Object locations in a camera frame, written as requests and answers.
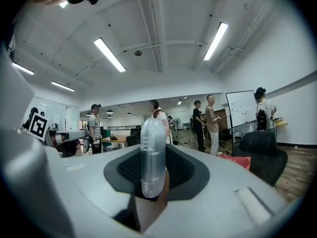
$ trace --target floor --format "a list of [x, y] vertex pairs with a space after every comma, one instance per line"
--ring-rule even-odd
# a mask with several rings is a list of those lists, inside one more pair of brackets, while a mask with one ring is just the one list
[[[198, 149], [197, 137], [190, 130], [174, 131], [174, 140], [178, 140], [184, 147]], [[210, 139], [205, 135], [206, 153], [210, 153]], [[286, 167], [278, 179], [275, 187], [288, 202], [303, 197], [316, 173], [317, 149], [278, 146], [288, 155]], [[220, 147], [224, 155], [231, 154], [231, 141]]]

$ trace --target white pants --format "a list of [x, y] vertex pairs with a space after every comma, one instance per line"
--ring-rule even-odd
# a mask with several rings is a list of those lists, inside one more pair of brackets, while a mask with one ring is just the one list
[[218, 132], [210, 132], [211, 137], [211, 151], [210, 154], [216, 156], [219, 148], [219, 133]]

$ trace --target pants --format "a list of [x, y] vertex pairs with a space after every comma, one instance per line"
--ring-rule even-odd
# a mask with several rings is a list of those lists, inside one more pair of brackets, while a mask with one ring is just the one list
[[210, 132], [211, 138], [211, 151], [210, 154], [216, 156], [219, 148], [219, 133], [218, 132]]
[[204, 134], [201, 124], [194, 124], [193, 129], [197, 134], [198, 150], [204, 149]]
[[89, 141], [93, 149], [93, 154], [101, 153], [101, 139], [96, 139], [96, 141], [98, 142], [98, 145], [94, 145], [94, 140], [92, 137], [89, 137]]

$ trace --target plastic cylinder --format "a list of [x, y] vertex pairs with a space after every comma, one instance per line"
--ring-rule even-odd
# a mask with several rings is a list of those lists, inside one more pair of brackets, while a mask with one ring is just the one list
[[141, 184], [147, 198], [158, 196], [165, 182], [165, 127], [161, 120], [150, 118], [141, 129]]

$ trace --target red object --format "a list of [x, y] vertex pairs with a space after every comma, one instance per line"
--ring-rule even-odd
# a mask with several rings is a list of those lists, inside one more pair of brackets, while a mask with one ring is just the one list
[[246, 170], [250, 170], [251, 157], [231, 157], [223, 155], [219, 155], [218, 157], [235, 162], [243, 166]]

